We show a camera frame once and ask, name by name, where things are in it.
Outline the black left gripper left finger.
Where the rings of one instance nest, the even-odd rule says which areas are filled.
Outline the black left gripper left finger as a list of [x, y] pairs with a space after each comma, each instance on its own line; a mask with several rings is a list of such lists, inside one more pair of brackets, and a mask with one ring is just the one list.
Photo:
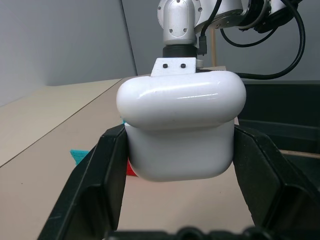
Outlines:
[[37, 240], [103, 240], [118, 228], [127, 176], [124, 125], [108, 129], [71, 172]]

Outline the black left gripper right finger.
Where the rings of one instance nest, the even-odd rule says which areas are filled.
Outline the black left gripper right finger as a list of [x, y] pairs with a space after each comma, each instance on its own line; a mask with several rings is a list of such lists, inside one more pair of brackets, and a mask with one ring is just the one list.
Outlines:
[[233, 165], [256, 227], [273, 239], [320, 240], [320, 158], [281, 153], [267, 135], [236, 126]]

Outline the white earbud charging case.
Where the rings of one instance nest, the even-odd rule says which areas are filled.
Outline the white earbud charging case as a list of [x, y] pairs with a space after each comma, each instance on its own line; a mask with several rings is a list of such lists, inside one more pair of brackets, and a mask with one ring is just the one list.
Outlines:
[[245, 102], [245, 85], [230, 71], [127, 80], [116, 105], [133, 171], [153, 182], [222, 174], [233, 160], [235, 118]]

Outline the black plastic bin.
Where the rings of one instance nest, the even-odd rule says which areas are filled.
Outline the black plastic bin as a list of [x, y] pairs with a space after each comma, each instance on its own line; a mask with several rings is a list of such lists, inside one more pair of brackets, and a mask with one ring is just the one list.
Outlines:
[[271, 138], [320, 191], [320, 82], [246, 83], [241, 126]]

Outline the teal ribbed block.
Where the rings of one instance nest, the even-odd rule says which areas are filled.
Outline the teal ribbed block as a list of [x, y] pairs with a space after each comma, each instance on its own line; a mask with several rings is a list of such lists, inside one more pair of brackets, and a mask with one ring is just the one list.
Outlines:
[[77, 150], [77, 149], [71, 149], [70, 154], [72, 158], [75, 161], [75, 165], [77, 166], [89, 153], [87, 150]]

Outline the red block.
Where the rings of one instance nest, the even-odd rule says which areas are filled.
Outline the red block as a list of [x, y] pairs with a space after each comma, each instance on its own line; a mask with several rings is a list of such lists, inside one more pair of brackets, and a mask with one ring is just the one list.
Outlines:
[[133, 171], [130, 161], [127, 161], [127, 168], [126, 168], [126, 175], [127, 176], [132, 176], [132, 177], [136, 177], [136, 173]]

